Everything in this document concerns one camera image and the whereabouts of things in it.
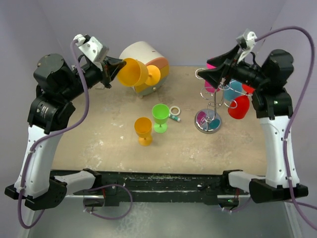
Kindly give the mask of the pink plastic wine glass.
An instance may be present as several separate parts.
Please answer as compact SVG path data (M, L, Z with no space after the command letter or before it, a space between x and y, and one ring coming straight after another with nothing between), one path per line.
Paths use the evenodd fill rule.
M207 63L206 66L207 66L207 69L214 69L215 68L214 65L211 65L209 63ZM214 88L207 81L205 81L205 89L207 92L210 92L210 93L214 93L215 91L218 92L220 90L219 88Z

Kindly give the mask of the orange wine glass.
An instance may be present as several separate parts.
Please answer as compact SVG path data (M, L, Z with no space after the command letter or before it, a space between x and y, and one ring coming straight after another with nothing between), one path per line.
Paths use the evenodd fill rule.
M138 118L134 123L134 129L138 135L138 141L140 145L149 146L152 143L152 122L149 118Z
M161 73L155 65L146 66L132 58L126 58L123 61L125 66L117 74L117 79L122 85L136 87L143 84L153 86L159 83Z

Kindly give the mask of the blue plastic wine glass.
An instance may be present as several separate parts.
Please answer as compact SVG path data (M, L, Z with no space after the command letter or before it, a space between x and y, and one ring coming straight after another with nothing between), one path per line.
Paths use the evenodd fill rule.
M235 100L237 97L242 95L242 91L242 83L236 80L231 80L230 83L224 87L224 99L226 101Z

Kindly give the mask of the red plastic wine glass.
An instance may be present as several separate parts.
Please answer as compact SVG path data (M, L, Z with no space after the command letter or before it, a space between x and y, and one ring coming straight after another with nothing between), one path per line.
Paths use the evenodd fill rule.
M243 119L250 108L250 97L252 96L254 88L242 84L242 91L234 90L237 96L230 102L228 107L228 114L234 119Z

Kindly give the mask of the green plastic wine glass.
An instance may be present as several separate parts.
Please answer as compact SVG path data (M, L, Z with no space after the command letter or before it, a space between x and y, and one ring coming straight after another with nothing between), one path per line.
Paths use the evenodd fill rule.
M167 120L169 118L169 107L165 104L156 104L152 108L154 118L154 131L164 133L167 131Z

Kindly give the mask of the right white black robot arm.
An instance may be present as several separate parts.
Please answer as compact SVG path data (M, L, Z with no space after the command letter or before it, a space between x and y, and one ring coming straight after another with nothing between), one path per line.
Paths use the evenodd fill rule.
M251 98L264 132L266 175L259 177L241 170L228 171L220 188L226 194L232 194L237 188L244 190L255 203L306 197L309 190L299 180L293 157L289 123L295 113L292 98L284 87L294 70L293 57L285 50L275 49L259 66L239 61L242 54L240 47L235 46L209 59L207 63L213 68L199 70L197 76L214 88L226 86L234 79L254 89Z

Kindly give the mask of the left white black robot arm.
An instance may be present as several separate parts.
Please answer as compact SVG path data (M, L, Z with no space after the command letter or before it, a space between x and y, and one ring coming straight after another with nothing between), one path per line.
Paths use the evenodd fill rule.
M106 88L125 66L121 59L106 57L100 67L90 60L83 66L83 77L71 69L59 54L43 56L34 71L36 98L28 115L29 138L23 167L17 181L5 194L33 211L58 206L65 196L82 190L97 194L102 175L91 169L75 174L52 176L51 168L59 141L75 111L73 100L98 83Z

